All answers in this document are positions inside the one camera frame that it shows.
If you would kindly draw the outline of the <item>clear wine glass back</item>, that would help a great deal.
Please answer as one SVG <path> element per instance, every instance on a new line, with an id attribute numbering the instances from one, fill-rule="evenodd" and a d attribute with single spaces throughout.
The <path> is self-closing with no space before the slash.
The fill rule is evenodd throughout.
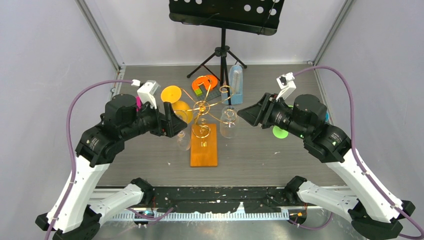
<path id="1" fill-rule="evenodd" d="M 191 112 L 186 112 L 182 110 L 175 110 L 175 114 L 183 120 L 185 123 L 189 124 L 193 120 L 193 115 Z M 182 130 L 177 135 L 177 144 L 178 147 L 183 151 L 188 151 L 191 147 L 191 135 L 187 130 Z"/>

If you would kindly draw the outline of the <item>clear wine glass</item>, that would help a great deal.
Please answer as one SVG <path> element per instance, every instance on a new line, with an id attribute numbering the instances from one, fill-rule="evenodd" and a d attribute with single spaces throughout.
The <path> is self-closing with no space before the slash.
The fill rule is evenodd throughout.
<path id="1" fill-rule="evenodd" d="M 226 105 L 221 112 L 220 134 L 227 139 L 232 139 L 237 135 L 238 126 L 237 110 L 232 105 Z"/>
<path id="2" fill-rule="evenodd" d="M 175 110 L 175 114 L 183 120 L 185 123 L 189 124 L 193 120 L 193 115 L 191 112 L 186 112 L 182 110 Z M 188 151 L 191 147 L 191 135 L 187 130 L 182 130 L 177 135 L 177 144 L 178 147 L 183 151 Z"/>

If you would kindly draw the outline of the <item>green wine glass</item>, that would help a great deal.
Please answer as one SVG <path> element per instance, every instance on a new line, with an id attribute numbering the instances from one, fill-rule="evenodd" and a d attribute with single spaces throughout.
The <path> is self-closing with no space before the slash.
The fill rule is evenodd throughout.
<path id="1" fill-rule="evenodd" d="M 280 127 L 276 125 L 273 126 L 272 133 L 278 139 L 285 139 L 290 134 L 287 130 L 281 129 Z"/>

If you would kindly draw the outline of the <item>clear wine glass front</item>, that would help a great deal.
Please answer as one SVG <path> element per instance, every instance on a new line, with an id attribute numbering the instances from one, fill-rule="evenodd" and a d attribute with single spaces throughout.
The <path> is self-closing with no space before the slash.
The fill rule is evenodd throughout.
<path id="1" fill-rule="evenodd" d="M 232 139 L 237 135 L 238 126 L 237 110 L 232 105 L 226 105 L 221 112 L 220 134 L 227 139 Z"/>

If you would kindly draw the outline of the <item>pink wine glass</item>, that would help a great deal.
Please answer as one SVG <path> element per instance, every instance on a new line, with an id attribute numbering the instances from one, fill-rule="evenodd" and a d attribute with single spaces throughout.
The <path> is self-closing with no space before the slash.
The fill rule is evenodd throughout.
<path id="1" fill-rule="evenodd" d="M 136 100 L 137 111 L 139 111 L 142 107 L 142 101 L 138 96 L 135 97 L 135 100 Z"/>

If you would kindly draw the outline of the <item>gold wire wine glass rack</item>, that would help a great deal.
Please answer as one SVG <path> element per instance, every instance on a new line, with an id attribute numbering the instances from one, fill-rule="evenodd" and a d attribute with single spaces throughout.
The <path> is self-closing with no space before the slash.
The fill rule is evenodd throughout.
<path id="1" fill-rule="evenodd" d="M 231 87 L 228 85 L 219 86 L 221 93 L 230 93 Z M 197 101 L 190 94 L 181 88 L 193 104 L 189 105 L 193 113 L 193 119 L 190 122 L 190 160 L 189 165 L 192 168 L 211 168 L 218 166 L 218 126 L 216 123 L 208 123 L 206 117 L 211 117 L 220 122 L 220 119 L 211 113 L 213 107 L 221 107 L 223 101 L 209 102 L 204 100 Z"/>

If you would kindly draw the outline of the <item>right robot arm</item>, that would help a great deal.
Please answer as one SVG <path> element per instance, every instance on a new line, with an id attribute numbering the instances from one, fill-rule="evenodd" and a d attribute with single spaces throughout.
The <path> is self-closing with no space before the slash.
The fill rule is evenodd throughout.
<path id="1" fill-rule="evenodd" d="M 307 203 L 322 207 L 345 220 L 370 240 L 389 240 L 401 235 L 401 219 L 409 217 L 415 206 L 408 200 L 389 195 L 360 158 L 352 141 L 339 127 L 326 122 L 327 107 L 311 94 L 302 94 L 289 106 L 271 93 L 237 115 L 251 126 L 278 127 L 302 139 L 307 152 L 326 164 L 353 191 L 353 196 L 337 193 L 301 176 L 284 187 L 283 196 L 291 205 Z"/>

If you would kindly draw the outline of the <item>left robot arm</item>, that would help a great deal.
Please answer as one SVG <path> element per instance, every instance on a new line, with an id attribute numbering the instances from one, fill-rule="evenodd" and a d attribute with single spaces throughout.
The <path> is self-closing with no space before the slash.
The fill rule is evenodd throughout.
<path id="1" fill-rule="evenodd" d="M 187 127 L 169 102 L 164 103 L 164 112 L 149 103 L 138 108 L 136 98 L 130 94 L 113 97 L 100 118 L 100 123 L 81 136 L 69 186 L 53 208 L 35 220 L 50 239 L 91 240 L 105 222 L 123 210 L 135 205 L 148 207 L 155 192 L 142 178 L 133 179 L 124 189 L 96 203 L 89 200 L 126 141 L 146 133 L 172 138 Z"/>

